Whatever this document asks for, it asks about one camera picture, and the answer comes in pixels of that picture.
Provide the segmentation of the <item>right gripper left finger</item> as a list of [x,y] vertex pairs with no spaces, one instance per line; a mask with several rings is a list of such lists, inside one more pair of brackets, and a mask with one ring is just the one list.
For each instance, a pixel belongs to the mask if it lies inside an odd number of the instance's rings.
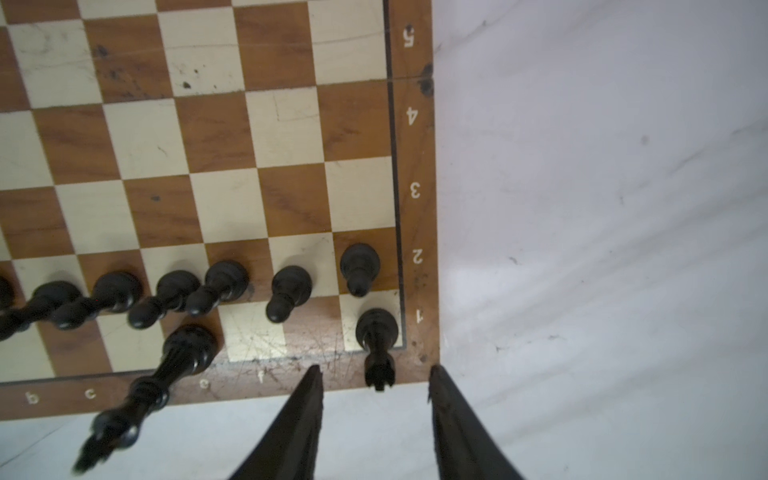
[[313,479],[323,396],[322,372],[315,364],[231,479]]

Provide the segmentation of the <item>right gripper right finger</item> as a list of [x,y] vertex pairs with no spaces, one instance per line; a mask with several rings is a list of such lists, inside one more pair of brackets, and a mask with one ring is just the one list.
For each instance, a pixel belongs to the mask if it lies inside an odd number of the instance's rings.
[[429,376],[434,448],[441,479],[522,479],[498,448],[447,370]]

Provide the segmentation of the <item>black rook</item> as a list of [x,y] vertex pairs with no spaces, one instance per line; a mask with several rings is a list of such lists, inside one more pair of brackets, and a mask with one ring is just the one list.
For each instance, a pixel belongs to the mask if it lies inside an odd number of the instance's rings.
[[395,383],[395,361],[389,350],[395,345],[398,334],[394,316],[385,309],[368,309],[358,319],[356,339],[368,353],[364,361],[365,383],[378,392]]

